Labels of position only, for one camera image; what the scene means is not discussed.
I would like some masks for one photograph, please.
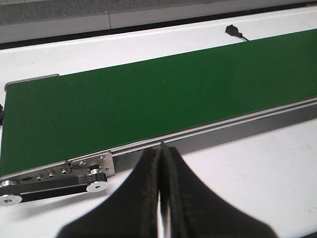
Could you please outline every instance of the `green conveyor belt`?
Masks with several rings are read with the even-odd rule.
[[[316,29],[11,84],[2,175],[315,96]]]

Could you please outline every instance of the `white surface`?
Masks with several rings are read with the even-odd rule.
[[[144,32],[0,51],[0,87],[53,73],[69,74],[317,28],[317,7],[263,13]],[[0,103],[4,102],[4,93]],[[220,196],[272,225],[282,238],[317,230],[317,119],[184,155]],[[0,237],[54,237],[100,204],[128,176],[109,179],[99,194],[76,194],[0,208]]]

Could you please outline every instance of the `screw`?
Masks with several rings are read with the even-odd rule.
[[[37,175],[37,176],[36,176],[36,180],[37,180],[37,181],[43,180],[43,175]]]
[[[79,162],[79,166],[85,166],[85,165],[86,165],[86,161]]]
[[[63,175],[66,175],[66,174],[68,173],[68,171],[67,171],[67,169],[61,169],[61,173],[62,173]]]

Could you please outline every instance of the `power cord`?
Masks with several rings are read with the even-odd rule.
[[[229,34],[230,36],[236,36],[239,37],[241,39],[244,39],[245,41],[249,41],[247,38],[245,38],[242,33],[239,32],[238,28],[235,27],[234,25],[230,25],[226,27],[226,31],[227,34]]]

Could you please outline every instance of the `metal strip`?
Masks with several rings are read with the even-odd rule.
[[[130,153],[130,152],[134,152],[134,151],[137,151],[140,149],[145,149],[145,148],[149,148],[152,146],[157,146],[157,145],[160,145],[161,142],[168,143],[168,142],[184,139],[187,137],[199,135],[202,133],[207,133],[207,132],[210,132],[213,130],[219,130],[219,129],[226,128],[229,126],[238,125],[238,124],[246,123],[249,121],[262,119],[262,118],[270,117],[273,115],[289,112],[292,110],[313,106],[316,104],[317,104],[317,97],[313,97],[313,98],[302,100],[299,102],[295,102],[295,103],[291,103],[291,104],[287,104],[287,105],[283,105],[283,106],[279,106],[279,107],[274,107],[274,108],[258,111],[255,113],[242,115],[239,117],[225,119],[225,120],[221,120],[221,121],[193,127],[190,129],[185,129],[185,130],[178,131],[175,133],[158,136],[155,138],[150,138],[150,139],[146,139],[146,140],[142,140],[142,141],[129,143],[126,145],[107,149],[107,150],[104,150],[101,152],[111,151],[112,156],[115,157],[115,156]]]
[[[43,79],[43,78],[50,78],[50,77],[55,77],[55,76],[59,76],[59,74],[55,73],[55,74],[49,74],[49,75],[39,76],[39,77],[35,77],[35,78],[27,78],[27,79],[22,79],[22,80],[16,80],[16,81],[8,82],[8,83],[5,84],[4,90],[6,91],[8,86],[10,86],[12,84],[15,84],[15,83],[28,82],[28,81],[33,81],[33,80],[38,80],[38,79]]]

